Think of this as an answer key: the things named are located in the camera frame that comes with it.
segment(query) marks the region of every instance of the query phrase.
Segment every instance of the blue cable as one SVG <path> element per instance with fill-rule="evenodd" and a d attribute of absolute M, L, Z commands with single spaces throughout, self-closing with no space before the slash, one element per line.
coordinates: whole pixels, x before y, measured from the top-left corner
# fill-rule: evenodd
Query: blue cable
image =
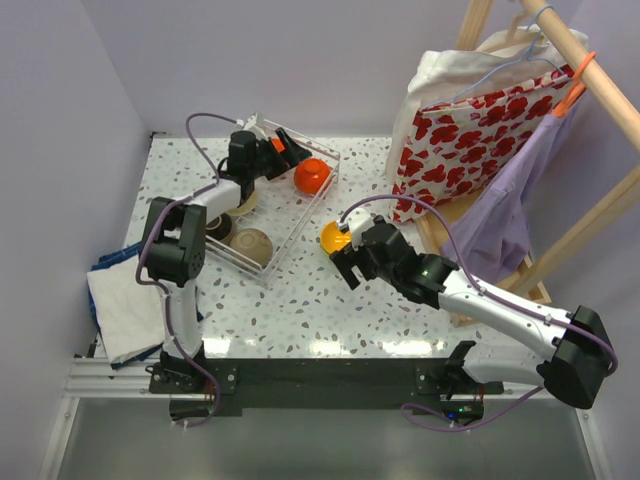
<path fill-rule="evenodd" d="M 542 12 L 544 12 L 547 8 L 553 8 L 553 5 L 545 5 L 544 7 L 542 7 L 538 13 L 535 14 L 535 16 L 531 19 L 531 22 L 529 23 L 529 25 L 527 26 L 527 30 L 529 30 L 531 28 L 531 26 L 536 22 L 536 20 L 538 19 L 538 17 L 540 16 L 540 14 Z M 547 62 L 549 65 L 551 65 L 555 70 L 558 70 L 559 72 L 562 73 L 562 70 L 560 69 L 560 67 L 558 67 L 555 63 L 553 63 L 551 60 L 547 59 L 547 58 L 530 58 L 531 54 L 533 53 L 533 48 L 536 45 L 536 42 L 538 41 L 538 39 L 540 38 L 540 35 L 542 34 L 542 30 L 540 30 L 538 32 L 538 34 L 535 36 L 535 38 L 533 39 L 533 41 L 531 42 L 531 44 L 529 45 L 529 47 L 527 47 L 527 49 L 524 51 L 524 53 L 522 54 L 522 56 L 520 56 L 520 58 L 518 58 L 517 60 L 514 60 L 512 62 L 508 62 L 505 63 L 503 65 L 500 65 L 496 68 L 494 68 L 493 70 L 491 70 L 489 73 L 487 73 L 484 77 L 482 77 L 480 80 L 478 80 L 476 83 L 474 83 L 473 85 L 471 85 L 470 87 L 465 88 L 464 90 L 462 90 L 461 92 L 458 92 L 451 100 L 448 101 L 438 101 L 432 104 L 429 104 L 425 107 L 421 107 L 419 109 L 419 111 L 424 111 L 428 108 L 434 107 L 436 105 L 442 105 L 442 104 L 447 104 L 447 103 L 455 103 L 458 98 L 462 95 L 464 95 L 467 92 L 470 92 L 471 90 L 475 89 L 477 86 L 481 85 L 485 80 L 487 80 L 488 78 L 490 78 L 494 73 L 502 70 L 503 68 L 506 67 L 510 67 L 512 65 L 517 65 L 518 63 L 526 60 L 528 62 Z"/>

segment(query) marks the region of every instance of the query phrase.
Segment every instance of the white towel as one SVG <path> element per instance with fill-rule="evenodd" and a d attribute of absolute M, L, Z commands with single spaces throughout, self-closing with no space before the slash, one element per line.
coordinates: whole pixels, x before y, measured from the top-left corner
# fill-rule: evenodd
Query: white towel
<path fill-rule="evenodd" d="M 138 257 L 87 273 L 109 363 L 125 360 L 164 341 L 162 299 L 156 287 L 136 283 Z M 148 279 L 146 271 L 142 277 Z"/>

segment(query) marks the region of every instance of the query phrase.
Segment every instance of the gray floor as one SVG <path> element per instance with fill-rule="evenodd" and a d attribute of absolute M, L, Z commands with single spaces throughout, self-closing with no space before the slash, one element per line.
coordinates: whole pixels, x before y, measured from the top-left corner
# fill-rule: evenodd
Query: gray floor
<path fill-rule="evenodd" d="M 472 434 L 428 432 L 399 412 L 253 410 L 185 435 L 170 428 L 167 405 L 84 400 L 59 478 L 594 478 L 575 414 L 554 400 Z"/>

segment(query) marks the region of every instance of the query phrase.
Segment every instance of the white fabric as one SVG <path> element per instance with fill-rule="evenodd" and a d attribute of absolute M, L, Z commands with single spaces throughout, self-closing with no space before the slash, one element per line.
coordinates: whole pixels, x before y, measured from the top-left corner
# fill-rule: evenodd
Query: white fabric
<path fill-rule="evenodd" d="M 531 31 L 537 32 L 538 30 L 537 26 L 531 27 Z M 587 36 L 576 30 L 571 30 L 571 32 L 586 48 Z M 506 34 L 506 30 L 494 33 L 478 49 L 500 44 L 504 41 Z M 416 75 L 409 83 L 407 96 L 393 125 L 393 139 L 386 166 L 386 175 L 389 183 L 393 184 L 395 181 L 402 148 L 418 109 L 436 102 L 451 100 L 456 94 L 482 79 L 496 67 L 519 59 L 529 48 L 529 45 L 530 42 L 493 53 L 461 50 L 426 51 L 422 55 Z M 546 58 L 558 66 L 567 63 L 560 55 L 560 52 L 543 36 L 533 48 L 531 58 Z M 499 91 L 526 80 L 540 77 L 552 69 L 553 67 L 547 62 L 522 61 L 499 70 L 457 100 L 465 100 Z"/>
<path fill-rule="evenodd" d="M 138 257 L 87 273 L 109 363 L 121 363 L 164 341 L 162 299 L 135 280 Z"/>

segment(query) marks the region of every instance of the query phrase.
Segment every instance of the blue towel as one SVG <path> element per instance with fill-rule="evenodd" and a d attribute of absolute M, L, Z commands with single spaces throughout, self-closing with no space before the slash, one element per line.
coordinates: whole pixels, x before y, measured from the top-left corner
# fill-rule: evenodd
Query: blue towel
<path fill-rule="evenodd" d="M 91 271 L 93 272 L 95 270 L 105 270 L 113 265 L 117 265 L 118 263 L 122 263 L 125 260 L 129 260 L 131 257 L 138 255 L 139 253 L 140 253 L 140 242 L 134 245 L 131 245 L 127 248 L 123 248 L 122 250 L 118 250 L 117 252 L 113 252 L 108 255 L 103 255 L 98 259 L 98 263 L 96 263 L 91 267 Z M 98 323 L 98 316 L 96 313 L 96 304 L 93 301 L 93 296 L 91 295 L 91 291 L 89 291 L 89 311 L 91 312 L 91 318 L 93 318 L 93 323 L 95 323 L 96 328 L 98 329 L 98 333 L 100 333 L 100 324 Z M 198 322 L 200 322 L 204 317 L 200 314 L 200 312 L 197 312 L 197 314 L 198 314 Z M 140 360 L 140 361 L 145 360 L 149 357 L 149 355 L 160 350 L 161 347 L 162 345 L 158 345 L 157 347 L 150 348 L 146 352 L 142 352 L 141 354 L 127 360 L 126 362 L 112 363 L 111 368 L 113 368 L 114 370 L 117 370 L 118 368 L 128 365 L 131 362 L 134 362 L 136 360 Z"/>

